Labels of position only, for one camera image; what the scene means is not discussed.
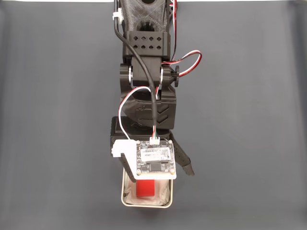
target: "red block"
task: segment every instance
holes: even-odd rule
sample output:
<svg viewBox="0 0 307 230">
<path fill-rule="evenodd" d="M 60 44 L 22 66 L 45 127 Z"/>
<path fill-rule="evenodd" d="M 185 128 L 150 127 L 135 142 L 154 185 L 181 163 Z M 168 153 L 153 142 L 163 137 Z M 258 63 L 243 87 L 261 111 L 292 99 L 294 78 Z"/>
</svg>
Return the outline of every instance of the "red block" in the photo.
<svg viewBox="0 0 307 230">
<path fill-rule="evenodd" d="M 137 180 L 136 196 L 154 196 L 154 180 Z"/>
</svg>

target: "circuit board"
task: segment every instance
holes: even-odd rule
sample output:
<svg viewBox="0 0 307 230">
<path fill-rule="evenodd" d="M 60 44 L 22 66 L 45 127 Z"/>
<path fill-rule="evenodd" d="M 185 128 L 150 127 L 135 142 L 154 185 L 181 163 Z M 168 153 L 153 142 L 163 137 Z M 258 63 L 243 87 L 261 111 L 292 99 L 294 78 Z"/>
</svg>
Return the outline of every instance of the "circuit board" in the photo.
<svg viewBox="0 0 307 230">
<path fill-rule="evenodd" d="M 159 145 L 150 145 L 149 141 L 137 142 L 137 174 L 148 173 L 176 173 L 172 141 L 161 140 Z"/>
</svg>

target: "printed label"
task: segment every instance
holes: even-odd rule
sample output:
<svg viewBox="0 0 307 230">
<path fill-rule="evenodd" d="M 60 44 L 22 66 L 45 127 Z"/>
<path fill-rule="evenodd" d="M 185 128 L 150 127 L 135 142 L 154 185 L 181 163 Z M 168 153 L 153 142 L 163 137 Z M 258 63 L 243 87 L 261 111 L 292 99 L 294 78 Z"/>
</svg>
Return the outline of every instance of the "printed label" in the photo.
<svg viewBox="0 0 307 230">
<path fill-rule="evenodd" d="M 141 149 L 141 161 L 170 161 L 171 152 L 169 148 L 151 148 L 151 149 Z"/>
</svg>

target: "gray table surface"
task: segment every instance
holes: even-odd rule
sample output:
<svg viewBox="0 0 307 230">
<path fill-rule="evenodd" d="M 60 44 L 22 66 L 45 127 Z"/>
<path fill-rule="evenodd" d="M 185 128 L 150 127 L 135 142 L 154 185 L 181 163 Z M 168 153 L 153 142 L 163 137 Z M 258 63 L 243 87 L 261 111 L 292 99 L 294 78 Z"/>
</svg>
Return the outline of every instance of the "gray table surface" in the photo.
<svg viewBox="0 0 307 230">
<path fill-rule="evenodd" d="M 120 201 L 110 157 L 121 42 L 112 3 L 3 3 L 0 229 L 307 229 L 303 77 L 288 2 L 180 3 L 174 135 L 192 160 L 167 210 Z M 188 68 L 194 59 L 184 61 Z"/>
</svg>

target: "white cable clip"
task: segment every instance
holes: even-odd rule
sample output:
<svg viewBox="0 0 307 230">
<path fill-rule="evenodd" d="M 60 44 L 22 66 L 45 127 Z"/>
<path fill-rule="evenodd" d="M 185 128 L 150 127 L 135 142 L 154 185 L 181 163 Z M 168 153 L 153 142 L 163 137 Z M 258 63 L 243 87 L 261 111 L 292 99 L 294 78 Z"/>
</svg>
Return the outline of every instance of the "white cable clip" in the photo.
<svg viewBox="0 0 307 230">
<path fill-rule="evenodd" d="M 124 20 L 123 11 L 121 8 L 118 9 L 118 12 L 113 12 L 113 20 L 114 18 L 118 18 L 118 23 L 121 25 Z"/>
</svg>

